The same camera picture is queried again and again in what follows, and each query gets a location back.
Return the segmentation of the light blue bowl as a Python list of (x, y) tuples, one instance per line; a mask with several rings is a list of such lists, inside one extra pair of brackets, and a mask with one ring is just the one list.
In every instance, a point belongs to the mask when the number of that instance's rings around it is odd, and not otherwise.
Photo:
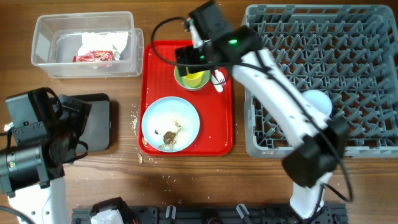
[(303, 92), (303, 97), (318, 111), (330, 116), (333, 106), (330, 98), (322, 91), (308, 90)]

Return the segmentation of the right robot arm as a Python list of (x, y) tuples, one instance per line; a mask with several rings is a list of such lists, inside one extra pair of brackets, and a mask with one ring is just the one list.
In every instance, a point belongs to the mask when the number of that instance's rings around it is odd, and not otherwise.
[(294, 183), (290, 206), (302, 220), (313, 221), (333, 171), (343, 164), (349, 126), (311, 105), (281, 72), (256, 31), (233, 29), (213, 1), (190, 12), (183, 24), (193, 45), (178, 50), (176, 61), (195, 70), (224, 67), (266, 108), (294, 149), (282, 161)]

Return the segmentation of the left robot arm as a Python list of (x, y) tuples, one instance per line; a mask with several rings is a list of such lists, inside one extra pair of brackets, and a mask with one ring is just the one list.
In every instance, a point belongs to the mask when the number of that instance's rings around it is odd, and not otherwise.
[(91, 104), (57, 96), (43, 87), (6, 100), (13, 126), (1, 150), (1, 193), (9, 205), (1, 210), (20, 223), (69, 223), (64, 164), (87, 156), (76, 153)]

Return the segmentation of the yellow plastic cup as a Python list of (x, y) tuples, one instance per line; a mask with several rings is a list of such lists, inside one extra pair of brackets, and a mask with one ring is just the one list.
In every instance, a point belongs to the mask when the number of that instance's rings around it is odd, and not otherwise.
[(202, 81), (204, 71), (190, 73), (188, 68), (186, 68), (185, 71), (187, 74), (182, 77), (184, 85), (190, 88), (196, 88), (199, 86)]

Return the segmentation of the white napkin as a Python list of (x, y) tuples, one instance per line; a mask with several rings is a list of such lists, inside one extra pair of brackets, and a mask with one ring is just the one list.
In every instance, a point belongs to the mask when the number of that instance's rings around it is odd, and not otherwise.
[(127, 46), (128, 37), (127, 32), (84, 32), (81, 35), (82, 45), (75, 56), (84, 55), (94, 50), (107, 50), (113, 52), (114, 60), (119, 60)]

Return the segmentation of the red snack wrapper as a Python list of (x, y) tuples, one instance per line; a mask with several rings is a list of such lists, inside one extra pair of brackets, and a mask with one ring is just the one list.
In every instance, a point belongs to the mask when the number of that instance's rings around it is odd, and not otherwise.
[(102, 62), (114, 60), (113, 52), (107, 50), (94, 50), (84, 55), (74, 56), (73, 62)]

